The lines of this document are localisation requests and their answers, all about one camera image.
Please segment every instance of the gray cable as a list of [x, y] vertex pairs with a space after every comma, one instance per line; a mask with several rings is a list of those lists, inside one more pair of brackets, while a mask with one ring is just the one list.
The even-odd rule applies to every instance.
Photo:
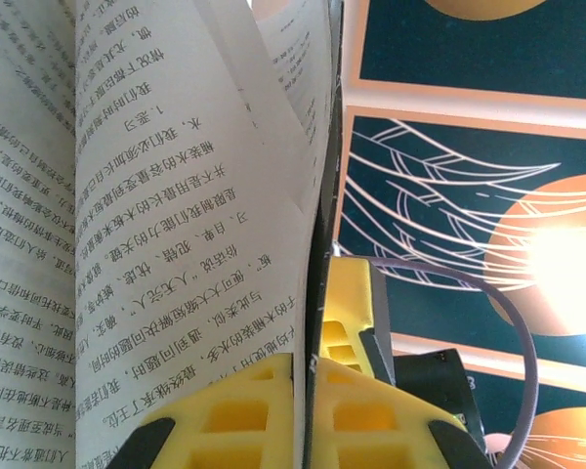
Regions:
[[519, 461], [523, 448], [531, 431], [536, 414], [536, 404], [538, 402], [538, 362], [536, 357], [536, 349], [534, 341], [532, 340], [527, 324], [525, 323], [521, 313], [517, 307], [497, 288], [489, 285], [485, 281], [449, 269], [448, 267], [433, 266], [421, 262], [404, 261], [402, 259], [388, 259], [383, 257], [366, 257], [366, 256], [344, 256], [357, 257], [359, 259], [366, 259], [376, 267], [388, 267], [393, 269], [407, 269], [409, 271], [420, 271], [427, 274], [434, 274], [441, 277], [453, 278], [454, 280], [464, 281], [474, 288], [477, 288], [492, 299], [494, 299], [501, 308], [506, 312], [512, 325], [519, 334], [521, 347], [523, 349], [523, 364], [525, 367], [525, 379], [523, 387], [523, 402], [519, 417], [517, 418], [517, 425], [512, 434], [510, 443], [503, 453], [501, 460], [495, 466], [495, 469], [513, 469], [515, 464]]

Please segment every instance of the yellow book holder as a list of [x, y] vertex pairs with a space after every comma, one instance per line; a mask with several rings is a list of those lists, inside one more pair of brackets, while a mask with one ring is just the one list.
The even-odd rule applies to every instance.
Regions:
[[[446, 469], [428, 424], [465, 429], [392, 385], [386, 286], [378, 275], [364, 260], [331, 261], [311, 469]], [[292, 469], [292, 379], [292, 356], [274, 355], [164, 406], [108, 469]]]

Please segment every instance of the book page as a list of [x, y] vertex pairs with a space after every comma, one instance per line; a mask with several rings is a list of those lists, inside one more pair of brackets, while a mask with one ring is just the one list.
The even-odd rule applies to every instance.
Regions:
[[78, 18], [85, 468], [156, 407], [293, 351], [308, 222], [192, 2], [82, 1]]
[[256, 0], [252, 5], [278, 81], [312, 144], [312, 157], [307, 161], [305, 174], [318, 191], [332, 105], [328, 3]]
[[0, 468], [74, 441], [73, 15], [0, 0]]
[[312, 149], [287, 95], [277, 80], [252, 12], [244, 0], [197, 0], [195, 5], [209, 28], [239, 94], [268, 151], [285, 155], [283, 181], [303, 211], [312, 193], [300, 184]]

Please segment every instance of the orange border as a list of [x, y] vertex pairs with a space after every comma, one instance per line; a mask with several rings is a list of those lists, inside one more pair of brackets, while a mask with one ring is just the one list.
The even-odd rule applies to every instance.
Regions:
[[394, 83], [376, 80], [360, 79], [360, 69], [362, 64], [362, 52], [364, 48], [364, 38], [366, 33], [367, 16], [369, 11], [370, 0], [356, 0], [358, 3], [357, 9], [357, 25], [356, 35], [351, 40], [353, 48], [348, 52], [352, 67], [348, 73], [349, 85], [353, 88], [362, 90], [381, 90], [385, 92], [405, 92], [426, 94], [428, 96], [436, 96], [439, 98], [458, 98], [468, 99], [470, 101], [480, 101], [487, 103], [499, 103], [506, 105], [507, 103], [514, 104], [530, 104], [549, 107], [563, 107], [567, 109], [586, 110], [586, 100], [576, 98], [562, 98], [550, 97], [541, 95], [515, 94], [510, 92], [500, 91], [481, 91], [471, 89], [449, 88], [443, 86], [432, 85], [416, 85], [409, 83]]
[[557, 125], [534, 124], [528, 122], [511, 122], [461, 115], [431, 114], [410, 110], [380, 109], [377, 107], [348, 106], [349, 112], [361, 117], [379, 117], [426, 124], [450, 125], [483, 130], [515, 132], [518, 134], [542, 135], [548, 137], [586, 140], [586, 129]]
[[[487, 366], [477, 364], [473, 363], [473, 360], [471, 360], [471, 358], [483, 358], [490, 361], [503, 362], [505, 364], [512, 364], [515, 367], [523, 368], [523, 357], [520, 355], [483, 349], [453, 342], [444, 342], [436, 339], [427, 339], [413, 335], [398, 334], [396, 332], [391, 333], [391, 338], [393, 341], [393, 355], [395, 357], [410, 355], [412, 353], [409, 350], [404, 350], [405, 348], [402, 349], [399, 346], [396, 346], [396, 341], [399, 341], [400, 339], [416, 340], [418, 345], [429, 351], [456, 349], [462, 355], [462, 361], [464, 363], [465, 369], [469, 371], [493, 374], [495, 376], [503, 376], [521, 381], [524, 379], [522, 371], [515, 372], [513, 370], [503, 369], [504, 366], [496, 368], [494, 365]], [[538, 365], [539, 368], [541, 368], [541, 373], [539, 376], [540, 384], [586, 393], [586, 366], [579, 366], [576, 364], [568, 364], [563, 362], [553, 362], [542, 359], [538, 359]], [[580, 380], [573, 380], [573, 376], [576, 376], [577, 373], [583, 374], [585, 377]]]

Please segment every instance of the black plastic part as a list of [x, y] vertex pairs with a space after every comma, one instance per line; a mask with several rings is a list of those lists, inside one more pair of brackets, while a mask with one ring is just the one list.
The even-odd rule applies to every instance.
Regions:
[[398, 388], [458, 416], [485, 451], [480, 412], [456, 350], [394, 357], [393, 363]]
[[128, 437], [106, 469], [149, 469], [175, 425], [173, 418], [163, 417], [139, 427]]
[[362, 347], [364, 347], [369, 364], [371, 364], [371, 370], [375, 379], [395, 386], [394, 377], [389, 374], [389, 370], [391, 369], [389, 366], [389, 363], [391, 363], [390, 359], [387, 359], [383, 354], [375, 329], [369, 327], [368, 329], [362, 330], [358, 336], [360, 337], [360, 342], [362, 342]]
[[289, 371], [289, 378], [291, 378], [291, 384], [295, 384], [295, 355], [291, 354], [291, 369]]
[[486, 455], [468, 433], [442, 420], [429, 422], [428, 428], [449, 469], [492, 468]]
[[[371, 278], [371, 305], [373, 308], [373, 328], [368, 329], [374, 335], [375, 347], [368, 349], [367, 356], [377, 379], [395, 386], [395, 368], [393, 366], [393, 346], [391, 344], [391, 316], [389, 315], [389, 294], [387, 277], [374, 266], [369, 265]], [[367, 347], [363, 334], [362, 344]]]

